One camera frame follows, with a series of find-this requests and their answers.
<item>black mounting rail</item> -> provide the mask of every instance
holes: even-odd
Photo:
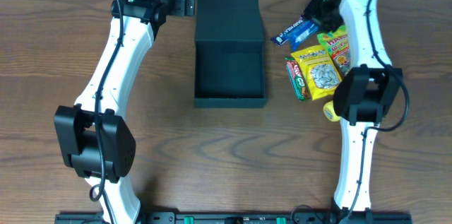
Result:
[[[101,213],[95,214],[59,214],[55,224],[81,224],[83,221],[98,219],[90,223],[102,223]],[[294,220],[287,213],[142,213],[136,224],[324,224],[332,223],[325,211],[300,212],[294,214]],[[350,219],[340,223],[353,224],[412,224],[410,214],[406,213],[354,213]]]

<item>wood grain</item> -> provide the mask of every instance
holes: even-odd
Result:
[[[52,223],[60,211],[100,210],[88,184],[62,162],[53,115],[72,105],[92,75],[111,2],[0,0],[0,223]],[[268,40],[309,0],[259,2]],[[410,211],[416,223],[452,223],[452,0],[379,0],[379,19],[412,108],[405,126],[378,135],[372,207]],[[328,208],[341,137],[339,124],[322,115],[327,99],[298,102],[285,71],[287,47],[266,42],[265,108],[194,109],[195,22],[168,18],[132,89],[127,124],[138,147],[131,175],[143,207]],[[402,106],[398,96],[384,123],[395,122]]]

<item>open box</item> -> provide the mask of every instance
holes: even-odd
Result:
[[[258,0],[198,0],[195,107],[263,107],[264,34]]]

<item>snack package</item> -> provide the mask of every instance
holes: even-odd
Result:
[[[310,35],[317,32],[318,29],[319,28],[310,20],[306,20],[304,19],[304,16],[300,16],[297,22],[280,33],[278,36],[272,37],[271,41],[280,46],[290,40],[291,47],[296,49],[299,44],[305,41]]]
[[[307,20],[303,25],[298,25],[289,35],[290,50],[296,51],[298,46],[302,44],[309,36],[319,30],[319,27]]]
[[[334,94],[341,82],[338,70],[321,45],[292,53],[306,79],[312,100]]]
[[[348,45],[345,25],[342,25],[334,33],[321,33],[317,35],[320,45],[328,52],[334,63],[344,75],[350,67],[350,47]]]
[[[299,101],[303,101],[309,98],[308,90],[304,84],[302,73],[299,70],[298,64],[292,57],[287,57],[287,72],[289,72],[290,82],[294,88],[295,95]]]

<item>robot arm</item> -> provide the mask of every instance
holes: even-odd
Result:
[[[119,19],[113,18],[107,46],[100,57],[99,64],[88,86],[77,98],[75,105],[81,105],[85,111],[94,112],[95,92],[100,78],[110,60],[119,35]],[[133,82],[146,52],[152,47],[154,33],[151,24],[141,22],[140,18],[124,16],[123,46],[110,69],[102,91],[100,112],[113,110],[115,115],[126,119],[126,108]]]
[[[74,168],[78,176],[84,177],[92,187],[99,184],[99,148],[95,132],[87,128],[95,121],[95,93],[117,45],[121,9],[124,14],[122,46],[109,70],[99,102],[107,177],[104,192],[108,206],[102,198],[100,203],[105,213],[104,221],[132,224],[137,221],[141,204],[133,192],[129,175],[136,149],[135,139],[125,123],[129,93],[140,64],[153,46],[166,16],[193,16],[195,0],[120,0],[120,3],[121,8],[117,2],[112,3],[114,17],[107,45],[93,77],[76,99],[74,107],[58,108],[54,123],[66,166]]]
[[[369,0],[312,0],[307,18],[326,32],[345,23],[350,46],[351,67],[333,96],[335,113],[341,116],[343,135],[340,176],[334,193],[337,216],[348,211],[370,211],[369,178],[376,130],[392,105],[399,84],[374,56],[367,29]],[[376,0],[369,4],[369,25],[375,49],[384,64],[391,65],[379,28]],[[401,69],[393,69],[402,77]]]

